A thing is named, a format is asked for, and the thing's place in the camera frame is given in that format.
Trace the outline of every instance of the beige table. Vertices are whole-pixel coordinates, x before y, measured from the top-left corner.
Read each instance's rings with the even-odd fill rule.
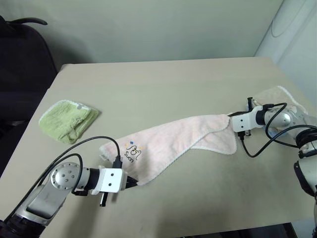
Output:
[[[41,171],[68,145],[42,134],[38,120],[61,99],[94,106],[102,114],[83,134],[120,138],[193,115],[243,110],[246,98],[274,85],[312,106],[267,58],[66,65],[37,108],[0,179],[0,217],[17,204]],[[246,144],[252,152],[267,141],[261,129]],[[104,164],[98,147],[75,151],[84,165]],[[313,216],[313,199],[299,186],[297,150],[272,144],[255,159],[237,141],[234,155],[190,150],[151,183],[110,196],[69,195],[43,233],[45,238],[179,237],[267,226]]]

